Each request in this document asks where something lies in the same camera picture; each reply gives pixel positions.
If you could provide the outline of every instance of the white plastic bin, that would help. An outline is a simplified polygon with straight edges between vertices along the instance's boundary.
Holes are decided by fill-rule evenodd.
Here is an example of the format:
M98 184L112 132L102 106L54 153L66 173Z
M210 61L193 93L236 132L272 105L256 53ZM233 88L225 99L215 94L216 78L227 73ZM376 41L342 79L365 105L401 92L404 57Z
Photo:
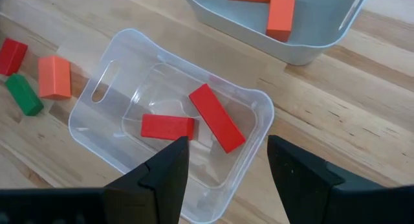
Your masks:
M188 98L205 83L246 137L230 154ZM96 92L104 94L101 100ZM274 118L272 101L264 92L231 84L127 29L103 54L72 110L69 129L76 141L127 173L171 143L140 136L144 113L197 120L181 213L192 223L211 223L222 216Z
M199 21L292 65L305 65L345 36L365 0L296 0L286 43L265 35L268 4L187 0Z

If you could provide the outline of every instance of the wooden surface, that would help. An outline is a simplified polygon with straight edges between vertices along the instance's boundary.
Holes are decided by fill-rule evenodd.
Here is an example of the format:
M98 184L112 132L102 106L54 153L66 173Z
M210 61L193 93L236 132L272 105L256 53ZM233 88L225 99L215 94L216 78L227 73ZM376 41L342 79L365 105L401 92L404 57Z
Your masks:
M269 134L386 186L414 183L414 0L368 0L345 39L305 67L199 23L185 0L1 0L1 38L72 67L73 97L24 117L0 80L0 187L102 186L120 176L75 143L69 113L109 40L137 28L188 61L272 99ZM219 223L288 223L259 150Z

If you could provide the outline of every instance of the bin handle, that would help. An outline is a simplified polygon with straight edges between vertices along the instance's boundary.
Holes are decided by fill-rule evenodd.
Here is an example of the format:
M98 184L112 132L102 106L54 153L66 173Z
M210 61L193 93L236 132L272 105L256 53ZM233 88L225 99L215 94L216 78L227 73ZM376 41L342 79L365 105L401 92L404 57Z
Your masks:
M338 30L343 29L343 27L348 26L349 23L353 21L356 14L360 11L362 4L365 0L355 0L352 4L351 8L349 9L348 13L345 15L344 19L342 20L341 25L339 26Z

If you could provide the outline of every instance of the wood grain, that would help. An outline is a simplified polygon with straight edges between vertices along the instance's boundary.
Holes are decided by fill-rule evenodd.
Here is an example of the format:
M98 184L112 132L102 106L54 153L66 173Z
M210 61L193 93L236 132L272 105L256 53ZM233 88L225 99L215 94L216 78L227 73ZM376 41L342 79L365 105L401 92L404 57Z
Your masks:
M0 76L0 187L102 186L120 176L74 142L68 118L110 39L137 28L170 52L273 101L276 134L385 186L414 183L414 0L368 0L346 37L287 65L199 23L185 0L1 0L0 40L72 62L73 97L25 117ZM289 223L263 146L218 223Z

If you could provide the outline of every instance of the green wooden block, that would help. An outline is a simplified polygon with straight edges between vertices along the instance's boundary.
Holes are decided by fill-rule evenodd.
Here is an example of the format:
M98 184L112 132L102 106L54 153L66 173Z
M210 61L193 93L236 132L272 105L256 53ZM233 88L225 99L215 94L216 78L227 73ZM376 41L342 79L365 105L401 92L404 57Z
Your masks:
M43 109L43 104L24 76L13 74L8 77L6 86L26 116L35 116Z

